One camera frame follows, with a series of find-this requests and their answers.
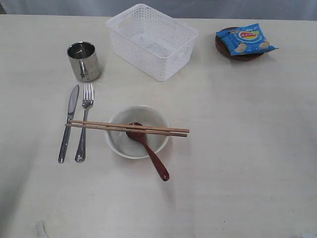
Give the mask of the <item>brown wooden chopstick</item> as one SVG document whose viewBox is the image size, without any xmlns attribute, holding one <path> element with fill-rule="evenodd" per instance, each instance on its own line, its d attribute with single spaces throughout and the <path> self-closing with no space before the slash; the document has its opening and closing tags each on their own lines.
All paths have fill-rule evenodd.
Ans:
<svg viewBox="0 0 317 238">
<path fill-rule="evenodd" d="M 83 125 L 83 124 L 65 124 L 66 127 L 78 127 L 78 128 L 89 128 L 98 129 L 105 131 L 122 131 L 122 132 L 135 132 L 142 134 L 156 134 L 165 136 L 177 136 L 177 137 L 187 137 L 187 133 L 182 132 L 168 132 L 162 130 L 148 130 L 148 129 L 130 129 L 130 128 L 120 128 L 120 127 L 110 127 L 110 126 L 97 126 L 97 125 Z"/>
<path fill-rule="evenodd" d="M 110 126 L 110 127 L 120 127 L 120 128 L 138 128 L 138 129 L 147 129 L 147 130 L 161 130 L 169 132 L 181 132 L 189 133 L 189 129 L 185 128 L 171 128 L 171 127 L 157 127 L 157 126 L 148 126 L 140 124 L 119 124 L 119 123 L 106 123 L 106 122 L 95 122 L 95 121 L 80 121 L 80 120 L 71 120 L 72 124 L 84 124 L 84 125 L 98 125 L 98 126 Z"/>
</svg>

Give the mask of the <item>silver table knife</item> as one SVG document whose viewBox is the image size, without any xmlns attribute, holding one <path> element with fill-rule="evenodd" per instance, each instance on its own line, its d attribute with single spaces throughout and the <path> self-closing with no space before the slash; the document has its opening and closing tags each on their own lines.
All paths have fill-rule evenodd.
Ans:
<svg viewBox="0 0 317 238">
<path fill-rule="evenodd" d="M 79 95 L 79 85 L 76 85 L 70 94 L 69 103 L 68 103 L 68 110 L 67 110 L 67 121 L 66 123 L 69 124 L 71 120 L 74 118 L 77 100 Z M 65 161 L 65 155 L 67 151 L 69 136 L 70 136 L 71 127 L 66 126 L 62 138 L 62 143 L 60 147 L 60 152 L 58 156 L 58 162 L 63 163 Z"/>
</svg>

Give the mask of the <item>white perforated plastic basket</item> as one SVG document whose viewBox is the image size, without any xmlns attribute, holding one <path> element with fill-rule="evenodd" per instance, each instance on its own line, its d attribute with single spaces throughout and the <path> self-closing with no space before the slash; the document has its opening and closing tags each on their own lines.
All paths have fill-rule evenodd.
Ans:
<svg viewBox="0 0 317 238">
<path fill-rule="evenodd" d="M 198 31 L 139 3 L 106 21 L 114 52 L 159 82 L 190 60 Z"/>
</svg>

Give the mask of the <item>blue chips bag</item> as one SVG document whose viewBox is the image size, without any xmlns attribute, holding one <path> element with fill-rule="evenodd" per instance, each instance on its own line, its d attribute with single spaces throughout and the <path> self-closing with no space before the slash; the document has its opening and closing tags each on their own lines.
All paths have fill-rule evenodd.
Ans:
<svg viewBox="0 0 317 238">
<path fill-rule="evenodd" d="M 224 43 L 231 56 L 268 53 L 278 48 L 266 39 L 258 23 L 221 30 L 216 36 Z"/>
</svg>

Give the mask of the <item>grey metal cup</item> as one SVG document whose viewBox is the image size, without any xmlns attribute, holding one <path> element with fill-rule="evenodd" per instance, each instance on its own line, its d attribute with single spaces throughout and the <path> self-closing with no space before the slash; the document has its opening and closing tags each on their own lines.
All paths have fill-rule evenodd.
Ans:
<svg viewBox="0 0 317 238">
<path fill-rule="evenodd" d="M 90 82 L 96 80 L 100 73 L 95 46 L 90 42 L 76 42 L 67 49 L 74 76 L 78 81 Z"/>
</svg>

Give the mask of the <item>brown wooden plate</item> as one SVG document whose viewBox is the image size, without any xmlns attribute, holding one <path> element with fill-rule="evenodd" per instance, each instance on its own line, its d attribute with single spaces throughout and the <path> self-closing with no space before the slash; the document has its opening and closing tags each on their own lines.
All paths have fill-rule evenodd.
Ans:
<svg viewBox="0 0 317 238">
<path fill-rule="evenodd" d="M 226 56 L 229 56 L 233 59 L 242 59 L 242 60 L 248 60 L 248 59 L 253 59 L 255 57 L 257 57 L 258 55 L 262 55 L 262 54 L 252 54 L 252 55 L 241 55 L 241 56 L 231 56 L 229 51 L 227 50 L 226 46 L 224 45 L 224 43 L 220 40 L 219 37 L 215 37 L 216 38 L 216 45 L 217 47 L 220 49 L 220 51 L 222 53 L 225 53 Z"/>
</svg>

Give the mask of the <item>clear textured glass bowl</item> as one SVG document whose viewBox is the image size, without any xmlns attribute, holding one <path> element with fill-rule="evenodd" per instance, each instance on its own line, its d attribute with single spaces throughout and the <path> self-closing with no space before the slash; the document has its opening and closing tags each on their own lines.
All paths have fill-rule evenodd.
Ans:
<svg viewBox="0 0 317 238">
<path fill-rule="evenodd" d="M 169 127 L 169 123 L 163 114 L 145 105 L 125 108 L 116 113 L 109 122 L 118 124 L 139 122 L 142 125 Z M 156 153 L 164 148 L 168 139 L 169 137 L 164 135 L 146 135 L 148 146 Z M 149 156 L 146 149 L 140 143 L 130 139 L 124 131 L 106 131 L 106 141 L 114 153 L 124 158 L 143 159 Z"/>
</svg>

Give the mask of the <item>silver metal fork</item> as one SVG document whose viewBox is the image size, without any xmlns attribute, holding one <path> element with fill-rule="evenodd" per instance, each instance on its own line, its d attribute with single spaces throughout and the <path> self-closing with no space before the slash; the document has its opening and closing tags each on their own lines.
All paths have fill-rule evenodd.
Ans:
<svg viewBox="0 0 317 238">
<path fill-rule="evenodd" d="M 92 83 L 84 84 L 83 102 L 82 107 L 84 109 L 83 121 L 88 118 L 89 109 L 94 104 L 94 87 Z M 76 151 L 75 161 L 81 163 L 86 159 L 86 129 L 82 128 L 79 145 Z"/>
</svg>

